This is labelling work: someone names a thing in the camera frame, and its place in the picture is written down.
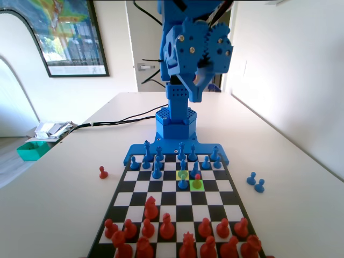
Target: white table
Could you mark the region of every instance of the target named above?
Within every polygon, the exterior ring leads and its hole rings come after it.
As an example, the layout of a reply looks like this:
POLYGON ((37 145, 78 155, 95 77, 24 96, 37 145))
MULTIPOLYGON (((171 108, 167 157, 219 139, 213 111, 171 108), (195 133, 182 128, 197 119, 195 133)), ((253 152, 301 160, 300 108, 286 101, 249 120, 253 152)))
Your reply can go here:
MULTIPOLYGON (((89 121, 116 121, 167 102, 163 92, 125 93, 89 121)), ((344 257, 344 184, 227 94, 205 92, 199 142, 219 142, 267 255, 344 257), (258 194, 246 183, 264 178, 258 194)), ((82 128, 0 189, 0 257, 86 257, 131 144, 152 142, 155 119, 82 128), (98 177, 99 166, 110 173, 98 177)))

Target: floor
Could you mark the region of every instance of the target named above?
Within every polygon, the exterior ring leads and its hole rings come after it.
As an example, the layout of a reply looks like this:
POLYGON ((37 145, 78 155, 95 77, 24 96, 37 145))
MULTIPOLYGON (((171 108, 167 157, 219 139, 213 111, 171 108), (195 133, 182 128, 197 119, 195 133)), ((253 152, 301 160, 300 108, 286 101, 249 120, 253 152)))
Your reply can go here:
POLYGON ((26 137, 0 138, 0 188, 4 187, 35 161, 23 161, 17 153, 17 148, 24 144, 26 137))

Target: map poster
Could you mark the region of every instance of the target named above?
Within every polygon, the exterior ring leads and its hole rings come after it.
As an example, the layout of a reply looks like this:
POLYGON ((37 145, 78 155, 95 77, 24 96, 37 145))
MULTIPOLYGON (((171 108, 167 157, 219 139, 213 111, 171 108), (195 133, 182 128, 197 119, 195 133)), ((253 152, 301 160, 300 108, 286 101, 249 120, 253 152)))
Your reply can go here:
POLYGON ((0 15, 20 18, 49 77, 109 76, 92 1, 0 0, 0 15))

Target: red chess piece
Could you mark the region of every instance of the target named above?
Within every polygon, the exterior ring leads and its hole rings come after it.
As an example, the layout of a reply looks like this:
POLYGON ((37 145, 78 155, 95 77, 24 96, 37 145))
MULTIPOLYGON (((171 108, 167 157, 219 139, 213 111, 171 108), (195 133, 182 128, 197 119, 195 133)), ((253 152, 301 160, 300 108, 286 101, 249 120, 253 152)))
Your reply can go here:
POLYGON ((99 177, 101 179, 105 179, 105 178, 108 177, 109 174, 108 174, 108 172, 104 171, 104 167, 103 166, 100 166, 99 170, 101 171, 101 173, 99 174, 99 177))
POLYGON ((202 223, 198 225, 198 233, 204 238, 211 234, 210 222, 207 218, 204 218, 202 223))
POLYGON ((228 243, 224 243, 220 248, 222 258, 238 258, 237 243, 239 242, 236 236, 232 236, 228 243))
POLYGON ((216 258, 215 239, 212 235, 206 238, 206 242, 200 247, 200 258, 216 258))
POLYGON ((221 220, 221 223, 217 225, 216 232, 221 238, 226 238, 230 235, 230 229, 228 228, 228 220, 226 218, 221 220))
POLYGON ((115 234, 113 234, 112 238, 113 245, 117 248, 117 254, 115 258, 131 258, 133 255, 133 248, 124 243, 124 233, 123 231, 117 231, 115 234))
POLYGON ((118 231, 118 226, 115 223, 112 223, 111 219, 107 219, 104 225, 106 227, 105 236, 111 239, 112 235, 118 231))
POLYGON ((147 219, 155 219, 158 214, 157 207, 155 206, 155 199, 153 196, 150 196, 145 204, 145 217, 147 219))
POLYGON ((124 226, 124 237, 127 239, 133 238, 138 230, 136 225, 131 222, 131 219, 126 219, 124 222, 124 226))
POLYGON ((247 242, 240 247, 242 258, 258 258, 258 252, 262 249, 262 243, 258 236, 250 235, 247 242))
POLYGON ((163 224, 160 227, 160 235, 164 239, 170 239, 174 235, 174 225, 171 223, 171 216, 165 213, 162 218, 163 224))
POLYGON ((153 254, 153 248, 149 244, 148 238, 145 238, 144 236, 139 238, 137 242, 136 258, 153 258, 153 254))
POLYGON ((245 238, 248 235, 248 229, 247 229, 248 221, 246 218, 242 218, 240 222, 235 223, 234 225, 234 231, 235 233, 240 236, 241 238, 245 238))
POLYGON ((195 258, 196 251, 194 248, 194 235, 190 234, 189 231, 184 234, 183 245, 179 249, 180 258, 195 258))
POLYGON ((147 238, 151 238, 154 234, 155 228, 149 219, 144 220, 144 227, 142 229, 142 235, 147 238))

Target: teal container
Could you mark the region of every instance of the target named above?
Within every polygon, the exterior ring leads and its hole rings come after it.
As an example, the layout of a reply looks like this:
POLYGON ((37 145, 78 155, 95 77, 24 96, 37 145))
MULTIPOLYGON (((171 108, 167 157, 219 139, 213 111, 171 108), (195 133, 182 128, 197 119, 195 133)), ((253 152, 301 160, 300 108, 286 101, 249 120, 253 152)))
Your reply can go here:
POLYGON ((50 150, 50 147, 46 141, 31 141, 20 146, 17 152, 24 161, 37 161, 48 150, 50 150))

